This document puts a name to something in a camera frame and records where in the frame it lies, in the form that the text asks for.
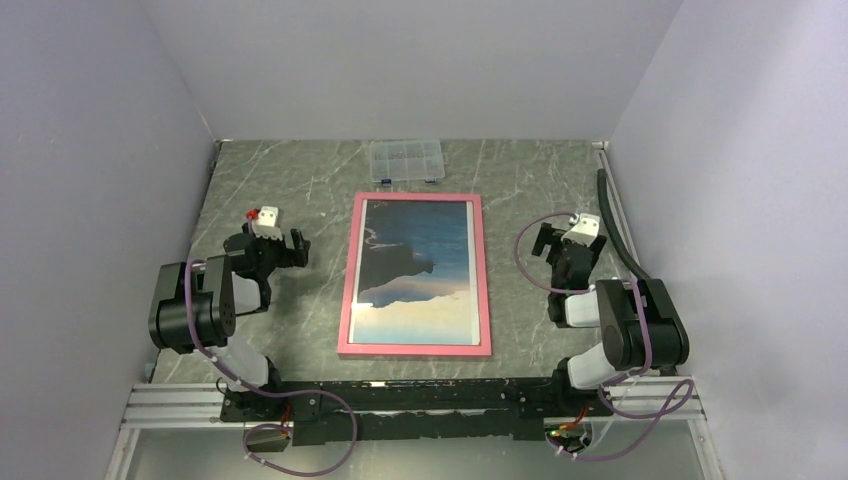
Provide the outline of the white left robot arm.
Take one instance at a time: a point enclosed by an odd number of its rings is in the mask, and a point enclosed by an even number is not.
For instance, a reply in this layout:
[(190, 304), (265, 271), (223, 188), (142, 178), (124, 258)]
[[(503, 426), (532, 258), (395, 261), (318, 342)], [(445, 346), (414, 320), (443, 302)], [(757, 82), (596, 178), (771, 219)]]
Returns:
[(221, 255), (161, 266), (148, 315), (158, 349), (200, 355), (263, 420), (284, 411), (287, 394), (273, 362), (237, 332), (237, 318), (268, 310), (275, 270), (308, 265), (311, 242), (298, 229), (290, 236), (243, 230), (224, 241)]

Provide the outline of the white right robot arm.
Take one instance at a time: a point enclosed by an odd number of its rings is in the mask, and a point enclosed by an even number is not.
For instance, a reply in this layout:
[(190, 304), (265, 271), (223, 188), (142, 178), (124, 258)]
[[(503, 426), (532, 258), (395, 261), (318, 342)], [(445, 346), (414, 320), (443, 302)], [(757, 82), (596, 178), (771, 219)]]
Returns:
[(600, 219), (589, 215), (568, 229), (543, 222), (531, 250), (551, 268), (542, 286), (549, 320), (600, 333), (598, 344), (561, 360), (552, 373), (550, 401), (564, 415), (577, 413), (589, 391), (620, 376), (677, 367), (690, 355), (688, 334), (662, 280), (591, 280), (606, 242)]

